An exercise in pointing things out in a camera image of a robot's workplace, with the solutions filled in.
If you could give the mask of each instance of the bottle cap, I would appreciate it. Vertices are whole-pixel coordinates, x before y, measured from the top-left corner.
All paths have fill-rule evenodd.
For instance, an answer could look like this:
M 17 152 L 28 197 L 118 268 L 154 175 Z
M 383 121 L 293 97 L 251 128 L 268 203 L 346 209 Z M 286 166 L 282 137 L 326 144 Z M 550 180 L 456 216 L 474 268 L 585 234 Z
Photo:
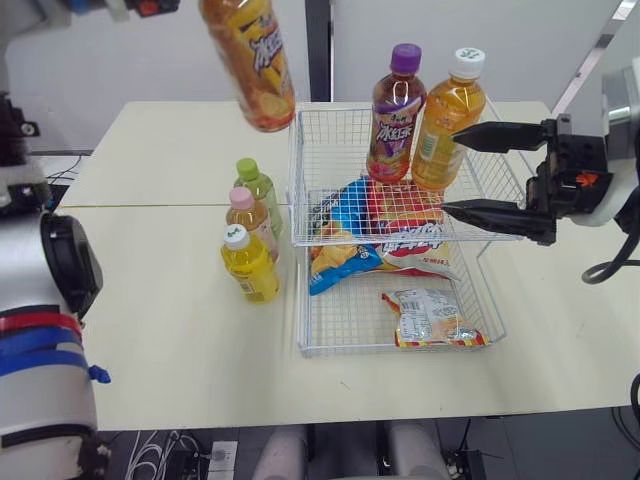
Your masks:
M 247 229 L 238 223 L 227 225 L 224 230 L 224 244 L 229 250 L 242 250 L 251 242 L 251 236 Z
M 478 78 L 484 67 L 485 54 L 477 48 L 459 48 L 449 73 L 464 80 Z
M 258 178 L 258 174 L 260 173 L 256 161 L 249 157 L 238 160 L 236 170 L 238 170 L 240 178 L 247 181 Z
M 398 73 L 416 73 L 420 68 L 422 50 L 413 43 L 399 43 L 391 54 L 391 71 Z
M 231 200 L 231 206 L 236 210 L 249 210 L 255 202 L 251 190 L 247 187 L 232 188 L 229 200 Z

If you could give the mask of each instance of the green bottle cap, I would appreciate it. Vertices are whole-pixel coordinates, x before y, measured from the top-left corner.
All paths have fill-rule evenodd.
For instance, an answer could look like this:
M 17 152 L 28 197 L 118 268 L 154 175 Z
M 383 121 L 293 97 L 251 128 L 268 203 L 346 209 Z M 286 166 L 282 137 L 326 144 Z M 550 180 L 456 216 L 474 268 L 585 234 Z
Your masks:
M 249 157 L 238 160 L 236 169 L 238 170 L 240 178 L 247 181 L 258 178 L 258 174 L 260 173 L 256 161 Z

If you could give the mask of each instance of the snack bag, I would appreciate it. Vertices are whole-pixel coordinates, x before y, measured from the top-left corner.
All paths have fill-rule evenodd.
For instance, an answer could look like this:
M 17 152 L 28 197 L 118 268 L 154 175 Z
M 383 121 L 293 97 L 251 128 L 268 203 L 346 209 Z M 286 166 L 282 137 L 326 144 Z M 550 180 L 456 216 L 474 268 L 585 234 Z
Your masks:
M 323 200 L 311 219 L 312 233 L 339 245 L 312 247 L 309 294 L 317 295 L 340 280 L 382 264 L 373 245 L 358 245 L 354 235 L 367 227 L 367 179 L 351 182 L 337 194 Z
M 384 292 L 382 299 L 398 317 L 395 341 L 400 348 L 489 343 L 464 321 L 452 290 L 399 290 Z
M 390 242 L 376 246 L 383 261 L 378 270 L 458 280 L 451 268 L 449 246 L 437 240 L 444 220 L 442 200 L 442 192 L 422 190 L 411 180 L 396 185 L 370 182 L 367 206 L 372 231 L 391 238 Z M 436 239 L 407 240 L 408 235 L 420 232 L 432 233 Z

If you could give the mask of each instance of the wire rack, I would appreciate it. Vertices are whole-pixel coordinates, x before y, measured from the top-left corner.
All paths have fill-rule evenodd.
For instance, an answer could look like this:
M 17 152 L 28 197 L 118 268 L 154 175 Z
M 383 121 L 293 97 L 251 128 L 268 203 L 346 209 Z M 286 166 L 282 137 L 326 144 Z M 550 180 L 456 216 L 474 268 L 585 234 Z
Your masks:
M 333 235 L 330 228 L 319 229 L 319 218 L 323 211 L 326 213 L 327 206 L 335 204 L 345 186 L 366 175 L 371 110 L 302 110 L 297 114 L 291 135 L 289 207 L 292 243 L 298 246 L 346 243 L 344 236 Z M 414 136 L 412 151 L 415 150 L 416 141 L 417 135 Z M 416 208 L 432 209 L 440 216 L 441 222 L 438 224 L 441 226 L 438 229 L 411 232 L 404 234 L 403 238 L 415 241 L 517 238 L 458 222 L 439 209 L 443 201 L 474 198 L 512 201 L 522 206 L 524 192 L 501 154 L 469 150 L 455 181 L 444 191 L 444 195 L 427 192 L 402 195 L 398 194 L 397 185 L 378 184 L 377 188 L 380 195 L 387 198 L 387 205 L 392 207 L 389 209 L 391 213 L 386 216 L 388 222 L 394 220 L 394 215 L 396 220 L 400 220 L 407 210 Z M 360 208 L 356 199 L 347 202 L 347 208 L 351 208 L 351 204 L 354 209 Z M 369 211 L 364 212 L 363 218 L 373 221 Z M 388 233 L 371 223 L 354 236 L 353 240 L 357 243 L 381 243 L 385 238 L 388 239 Z
M 302 355 L 477 350 L 486 346 L 433 345 L 400 349 L 395 346 L 396 316 L 380 295 L 384 291 L 436 288 L 453 290 L 461 315 L 479 330 L 489 345 L 506 336 L 506 330 L 493 297 L 480 270 L 479 253 L 465 260 L 458 243 L 450 244 L 451 265 L 457 281 L 436 277 L 411 277 L 390 273 L 364 273 L 343 279 L 329 290 L 309 296 L 309 252 L 298 255 L 298 329 Z

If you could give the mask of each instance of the bottle held in air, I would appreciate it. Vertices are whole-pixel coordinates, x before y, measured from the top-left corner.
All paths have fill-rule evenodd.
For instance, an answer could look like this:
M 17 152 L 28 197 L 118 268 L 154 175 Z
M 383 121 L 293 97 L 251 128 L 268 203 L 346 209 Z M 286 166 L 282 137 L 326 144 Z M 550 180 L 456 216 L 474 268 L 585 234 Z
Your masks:
M 267 246 L 257 235 L 250 234 L 243 225 L 228 225 L 220 254 L 247 300 L 266 303 L 275 298 L 280 281 Z
M 227 212 L 227 225 L 239 223 L 249 233 L 256 235 L 264 242 L 275 262 L 278 259 L 278 244 L 271 230 L 269 211 L 264 203 L 255 200 L 246 187 L 234 187 L 229 194 L 231 208 Z
M 253 198 L 264 203 L 267 210 L 269 210 L 273 236 L 278 240 L 282 233 L 282 216 L 278 208 L 273 182 L 258 169 L 258 164 L 253 158 L 238 160 L 236 169 L 238 170 L 238 179 L 234 187 L 247 187 L 251 190 Z
M 200 0 L 200 12 L 247 121 L 263 132 L 289 125 L 295 98 L 271 0 Z
M 448 187 L 458 174 L 466 147 L 451 136 L 480 118 L 485 94 L 476 82 L 485 54 L 477 48 L 456 50 L 449 79 L 427 95 L 427 106 L 411 164 L 414 182 L 427 190 Z
M 367 171 L 382 183 L 397 183 L 409 170 L 411 140 L 426 97 L 424 85 L 415 76 L 421 56 L 417 45 L 396 45 L 391 55 L 391 73 L 373 88 Z

